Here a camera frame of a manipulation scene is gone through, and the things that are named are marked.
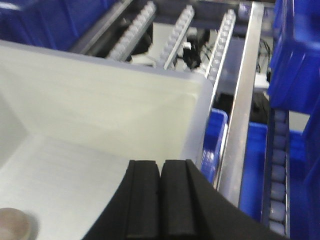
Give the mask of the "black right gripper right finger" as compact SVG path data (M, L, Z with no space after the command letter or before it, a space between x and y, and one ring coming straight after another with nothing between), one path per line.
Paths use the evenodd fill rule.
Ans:
M163 240L283 240L224 198L191 160L166 160L160 178Z

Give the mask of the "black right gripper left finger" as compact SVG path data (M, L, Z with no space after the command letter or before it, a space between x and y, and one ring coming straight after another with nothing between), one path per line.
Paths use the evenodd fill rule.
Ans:
M85 240L158 240L160 173L155 161L130 160L115 194Z

